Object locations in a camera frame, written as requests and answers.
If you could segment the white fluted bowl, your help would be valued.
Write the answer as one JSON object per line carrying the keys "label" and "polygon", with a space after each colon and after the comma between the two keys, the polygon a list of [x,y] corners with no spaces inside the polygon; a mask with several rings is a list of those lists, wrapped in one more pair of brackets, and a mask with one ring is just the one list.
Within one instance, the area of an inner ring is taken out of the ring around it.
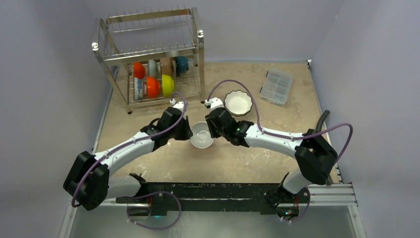
{"label": "white fluted bowl", "polygon": [[236,90],[226,94],[224,106],[228,111],[239,113],[251,111],[253,102],[248,93]]}
{"label": "white fluted bowl", "polygon": [[244,116],[246,116],[247,114],[249,114],[251,111],[246,111],[246,112],[239,112],[239,113],[235,113],[235,112],[231,112],[231,111],[228,111],[232,116],[235,116],[235,117],[244,117]]}

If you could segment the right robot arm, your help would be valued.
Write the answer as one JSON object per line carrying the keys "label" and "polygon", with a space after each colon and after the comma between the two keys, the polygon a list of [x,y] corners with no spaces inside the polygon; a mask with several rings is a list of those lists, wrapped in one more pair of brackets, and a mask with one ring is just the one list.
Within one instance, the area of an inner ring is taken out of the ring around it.
{"label": "right robot arm", "polygon": [[260,129],[251,121],[236,121],[224,108],[211,111],[205,119],[212,138],[223,137],[234,146],[268,149],[297,161],[298,169],[287,174],[277,189],[285,202],[311,184],[325,185],[338,158],[332,146],[313,129],[302,135]]}

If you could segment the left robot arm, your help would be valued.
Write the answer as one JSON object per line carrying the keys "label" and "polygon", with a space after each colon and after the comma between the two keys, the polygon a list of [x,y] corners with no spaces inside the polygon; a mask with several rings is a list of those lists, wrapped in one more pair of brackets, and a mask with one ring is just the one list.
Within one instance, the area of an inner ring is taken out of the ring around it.
{"label": "left robot arm", "polygon": [[72,207],[95,209],[108,198],[109,180],[115,172],[165,146],[171,139],[186,141],[192,135],[186,109],[168,107],[160,118],[152,120],[130,139],[96,154],[81,152],[63,183],[63,189],[72,197]]}

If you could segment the lime green bowl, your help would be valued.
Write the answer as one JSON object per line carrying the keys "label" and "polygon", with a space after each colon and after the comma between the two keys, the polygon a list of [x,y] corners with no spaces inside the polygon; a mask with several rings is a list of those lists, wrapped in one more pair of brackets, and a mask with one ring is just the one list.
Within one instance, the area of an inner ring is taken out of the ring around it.
{"label": "lime green bowl", "polygon": [[174,92],[174,80],[170,75],[163,74],[161,77],[162,93],[165,97],[169,97]]}

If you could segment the orange bowl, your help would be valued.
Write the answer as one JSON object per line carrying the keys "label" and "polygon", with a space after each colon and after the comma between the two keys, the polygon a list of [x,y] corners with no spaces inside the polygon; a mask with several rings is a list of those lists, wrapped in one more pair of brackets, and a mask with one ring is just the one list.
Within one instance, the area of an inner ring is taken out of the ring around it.
{"label": "orange bowl", "polygon": [[210,147],[214,139],[211,137],[208,124],[205,121],[197,122],[191,127],[193,136],[190,138],[191,144],[199,149]]}

